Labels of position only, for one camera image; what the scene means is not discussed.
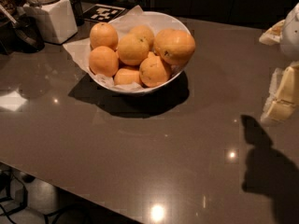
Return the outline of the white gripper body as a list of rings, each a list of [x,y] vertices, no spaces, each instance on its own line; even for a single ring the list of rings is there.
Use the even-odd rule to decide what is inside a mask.
[[[299,60],[299,3],[289,12],[284,21],[280,49],[290,60]]]

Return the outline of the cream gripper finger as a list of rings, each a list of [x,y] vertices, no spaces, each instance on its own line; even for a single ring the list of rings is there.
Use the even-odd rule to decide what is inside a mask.
[[[263,106],[261,122],[279,124],[287,120],[299,107],[299,62],[285,69],[276,68],[269,86],[269,96]]]
[[[284,22],[284,20],[281,20],[275,23],[260,36],[259,42],[268,46],[279,44]]]

